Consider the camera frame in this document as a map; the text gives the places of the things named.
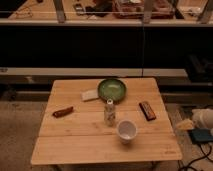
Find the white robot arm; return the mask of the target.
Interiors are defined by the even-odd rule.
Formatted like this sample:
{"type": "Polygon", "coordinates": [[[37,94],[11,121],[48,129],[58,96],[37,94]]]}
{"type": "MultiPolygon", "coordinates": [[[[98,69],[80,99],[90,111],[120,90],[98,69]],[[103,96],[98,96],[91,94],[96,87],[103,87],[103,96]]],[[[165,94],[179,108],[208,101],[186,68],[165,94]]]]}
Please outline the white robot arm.
{"type": "Polygon", "coordinates": [[[193,109],[192,117],[176,124],[179,130],[193,130],[195,128],[213,130],[213,109],[193,109]]]}

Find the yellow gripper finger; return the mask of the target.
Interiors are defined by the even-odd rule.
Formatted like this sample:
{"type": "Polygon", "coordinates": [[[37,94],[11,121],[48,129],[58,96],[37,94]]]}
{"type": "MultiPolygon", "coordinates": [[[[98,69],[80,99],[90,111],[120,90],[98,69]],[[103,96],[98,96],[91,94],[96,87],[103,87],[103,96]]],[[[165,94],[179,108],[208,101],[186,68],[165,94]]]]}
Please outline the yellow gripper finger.
{"type": "Polygon", "coordinates": [[[182,120],[176,124],[176,128],[179,130],[193,130],[195,128],[194,122],[190,119],[182,120]]]}

